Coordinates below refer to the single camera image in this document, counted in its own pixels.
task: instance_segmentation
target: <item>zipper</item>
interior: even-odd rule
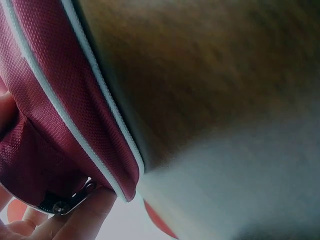
[[[38,206],[30,205],[24,200],[12,194],[2,183],[0,186],[4,188],[8,193],[10,193],[14,198],[18,199],[27,206],[38,210],[39,212],[45,214],[54,214],[59,216],[65,216],[72,212],[77,206],[79,206],[86,198],[97,189],[97,183],[94,181],[88,181],[84,187],[71,198],[64,198],[55,195],[54,193],[47,192],[45,194],[44,200]]]
[[[112,112],[112,115],[118,125],[118,127],[120,128],[120,131],[122,132],[122,135],[124,137],[124,139],[126,140],[134,158],[135,161],[138,165],[139,168],[139,178],[142,177],[142,175],[145,173],[145,164],[144,161],[142,159],[142,156],[140,154],[140,151],[136,145],[136,142],[134,141],[134,139],[132,138],[132,135],[130,134],[127,125],[108,89],[108,86],[104,80],[104,77],[102,76],[102,73],[100,71],[99,65],[97,63],[97,60],[95,58],[95,55],[91,49],[91,46],[89,44],[89,41],[86,37],[85,31],[81,25],[81,22],[78,18],[78,15],[76,13],[75,7],[72,3],[71,0],[60,0],[61,4],[63,5],[63,8],[66,12],[67,17],[69,18],[69,21],[71,23],[71,26],[74,30],[74,33],[78,39],[78,42],[83,50],[83,53],[86,57],[86,59],[88,60],[92,72],[94,74],[94,77],[100,87],[100,90],[104,96],[104,99],[106,100],[106,103],[109,106],[109,109]],[[110,74],[108,77],[110,77],[111,79],[115,78],[115,75],[112,74],[111,71],[109,71]]]
[[[32,70],[35,78],[37,79],[39,85],[41,86],[43,92],[49,99],[50,103],[65,123],[73,137],[82,147],[82,149],[86,152],[86,154],[90,157],[90,159],[94,162],[98,170],[102,173],[105,179],[109,182],[110,186],[113,188],[114,192],[117,196],[121,197],[124,201],[126,201],[125,194],[117,182],[115,176],[110,172],[107,166],[103,163],[103,161],[98,157],[98,155],[94,152],[91,148],[89,143],[86,141],[84,136],[79,131],[78,127],[75,125],[71,117],[68,115],[67,111],[61,104],[60,100],[58,99],[56,93],[52,89],[48,79],[46,78],[45,74],[43,73],[41,67],[39,66],[30,46],[26,36],[22,30],[22,27],[19,24],[18,17],[15,13],[14,6],[10,0],[3,0],[1,1],[5,18],[9,24],[9,27],[13,33],[14,39],[20,48],[21,54],[25,56],[25,59]],[[43,207],[46,211],[49,210],[47,206]]]

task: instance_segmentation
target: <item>hand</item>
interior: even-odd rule
[[[9,93],[0,96],[0,136],[14,119],[16,104]],[[12,196],[0,186],[0,211]],[[90,196],[67,216],[48,215],[32,208],[23,219],[4,225],[0,221],[0,240],[94,240],[109,214],[116,195],[104,188]]]

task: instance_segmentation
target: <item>finger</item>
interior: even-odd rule
[[[11,198],[12,195],[0,185],[0,212],[5,208]]]
[[[15,117],[17,106],[11,94],[7,91],[0,96],[0,133],[5,130],[8,124]]]
[[[6,226],[9,230],[16,234],[29,237],[35,230],[35,226],[26,221],[14,221]]]
[[[94,240],[116,198],[110,190],[95,190],[74,211],[54,240]]]
[[[32,234],[33,240],[52,240],[62,229],[70,218],[71,213],[67,216],[53,216],[35,229]]]
[[[28,222],[31,226],[36,228],[36,226],[41,225],[45,220],[48,219],[48,214],[37,211],[32,207],[28,207],[27,211],[23,215],[23,221]]]

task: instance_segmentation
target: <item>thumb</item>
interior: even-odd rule
[[[0,95],[0,133],[12,122],[17,111],[16,103],[7,91],[4,95]]]

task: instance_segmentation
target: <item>textured red fabric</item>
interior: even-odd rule
[[[128,200],[138,165],[100,91],[58,0],[14,0],[14,10],[46,78],[84,138],[113,173]],[[0,181],[38,205],[46,191],[70,197],[87,177],[110,184],[57,114],[22,53],[0,8],[0,78],[20,118],[0,143]]]

